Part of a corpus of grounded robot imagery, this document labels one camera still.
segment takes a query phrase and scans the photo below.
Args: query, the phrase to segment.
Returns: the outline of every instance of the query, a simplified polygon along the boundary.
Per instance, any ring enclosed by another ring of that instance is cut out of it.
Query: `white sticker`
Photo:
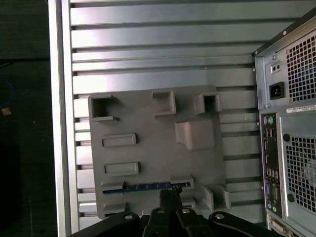
[[[304,111],[311,111],[316,110],[316,105],[307,105],[307,106],[300,106],[295,108],[287,109],[287,113],[297,113],[297,112],[304,112]]]

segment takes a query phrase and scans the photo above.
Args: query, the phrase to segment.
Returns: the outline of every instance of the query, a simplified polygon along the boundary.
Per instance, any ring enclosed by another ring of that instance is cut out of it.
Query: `perforated metal panel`
[[[292,137],[286,146],[289,190],[296,195],[296,203],[316,212],[316,154],[315,139]]]
[[[292,47],[286,59],[290,98],[293,102],[314,99],[316,95],[315,36]]]

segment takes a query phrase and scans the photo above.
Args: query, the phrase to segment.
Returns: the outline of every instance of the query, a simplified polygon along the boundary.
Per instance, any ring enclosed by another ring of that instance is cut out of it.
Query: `usb port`
[[[278,188],[272,188],[272,197],[274,200],[278,200]]]
[[[265,137],[269,137],[269,130],[267,128],[265,128],[264,133],[265,133]]]
[[[275,136],[276,136],[275,129],[270,128],[270,137],[275,137]]]

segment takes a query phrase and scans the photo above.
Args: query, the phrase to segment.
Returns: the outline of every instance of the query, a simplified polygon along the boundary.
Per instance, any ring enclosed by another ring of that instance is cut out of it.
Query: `cable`
[[[13,87],[13,85],[12,85],[7,79],[1,79],[1,78],[0,78],[0,81],[5,82],[5,83],[8,84],[9,87],[11,88],[11,95],[10,95],[9,99],[8,99],[6,102],[4,102],[3,104],[0,104],[0,110],[2,110],[2,109],[4,109],[4,108],[8,107],[9,104],[11,104],[11,102],[12,102],[12,100],[13,100],[13,98],[14,98],[14,87]]]
[[[8,67],[8,66],[10,66],[10,65],[12,65],[13,63],[1,63],[0,64],[0,69],[3,69],[3,68],[6,68],[6,67]]]

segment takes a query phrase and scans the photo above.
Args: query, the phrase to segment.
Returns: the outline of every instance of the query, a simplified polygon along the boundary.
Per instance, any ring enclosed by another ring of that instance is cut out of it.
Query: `screw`
[[[190,213],[190,210],[189,209],[182,209],[182,213],[188,214],[188,213]]]
[[[126,220],[130,220],[130,219],[133,219],[133,216],[132,215],[127,215],[124,217]]]
[[[224,219],[225,217],[224,217],[222,214],[217,214],[217,215],[215,216],[215,218],[218,219],[218,220],[222,220],[222,219]]]

